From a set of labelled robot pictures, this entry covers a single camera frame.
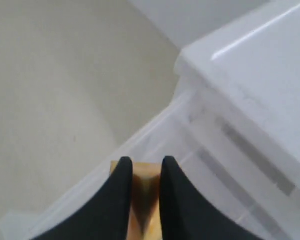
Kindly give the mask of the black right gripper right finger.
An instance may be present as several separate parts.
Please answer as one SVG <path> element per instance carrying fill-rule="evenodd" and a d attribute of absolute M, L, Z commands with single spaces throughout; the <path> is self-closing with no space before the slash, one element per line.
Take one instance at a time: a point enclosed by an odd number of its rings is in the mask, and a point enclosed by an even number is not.
<path fill-rule="evenodd" d="M 161 165 L 160 222 L 164 240 L 259 239 L 202 196 L 173 156 Z"/>

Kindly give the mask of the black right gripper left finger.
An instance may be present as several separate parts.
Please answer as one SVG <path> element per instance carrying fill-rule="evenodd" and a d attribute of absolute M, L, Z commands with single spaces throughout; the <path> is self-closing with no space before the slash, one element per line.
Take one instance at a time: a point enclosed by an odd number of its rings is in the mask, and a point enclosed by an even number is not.
<path fill-rule="evenodd" d="M 128 234 L 133 163 L 122 157 L 100 190 L 72 216 L 36 240 L 125 240 Z"/>

